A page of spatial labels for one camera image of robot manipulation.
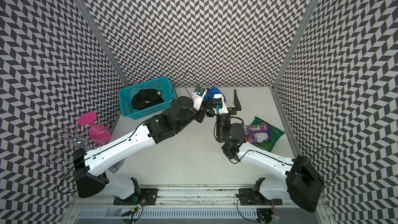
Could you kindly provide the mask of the blue baseball cap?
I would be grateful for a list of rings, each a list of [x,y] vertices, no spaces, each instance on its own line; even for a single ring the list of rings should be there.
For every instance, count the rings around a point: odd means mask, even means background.
[[[207,92],[203,98],[203,103],[212,103],[214,101],[214,96],[216,94],[222,94],[222,92],[217,87],[214,87],[214,86],[207,88],[206,90],[207,90]],[[226,102],[226,98],[225,98],[224,94],[222,94],[222,95],[223,95],[223,101]]]

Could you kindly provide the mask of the black baseball cap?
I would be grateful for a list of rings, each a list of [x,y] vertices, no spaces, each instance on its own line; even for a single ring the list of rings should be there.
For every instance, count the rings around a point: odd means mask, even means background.
[[[155,89],[143,89],[133,96],[131,103],[134,110],[141,111],[164,103],[164,100],[161,97],[160,91]]]

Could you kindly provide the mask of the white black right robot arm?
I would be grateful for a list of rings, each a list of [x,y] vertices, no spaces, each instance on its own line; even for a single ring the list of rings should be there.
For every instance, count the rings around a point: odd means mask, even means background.
[[[231,122],[241,110],[236,93],[234,107],[226,106],[222,93],[214,94],[211,103],[210,112],[217,117],[215,138],[222,144],[224,155],[230,160],[257,166],[281,181],[273,184],[259,179],[253,192],[253,198],[257,203],[262,204],[265,200],[291,199],[303,210],[315,212],[325,182],[311,161],[304,156],[282,157],[247,142],[244,124]]]

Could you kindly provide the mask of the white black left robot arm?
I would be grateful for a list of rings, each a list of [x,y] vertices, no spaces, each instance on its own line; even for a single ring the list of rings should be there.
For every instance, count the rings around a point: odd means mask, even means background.
[[[112,173],[111,165],[166,139],[176,136],[192,121],[202,122],[212,104],[209,97],[181,96],[171,101],[170,108],[141,123],[131,133],[100,148],[73,154],[77,194],[88,198],[105,193],[121,200],[141,193],[135,178]]]

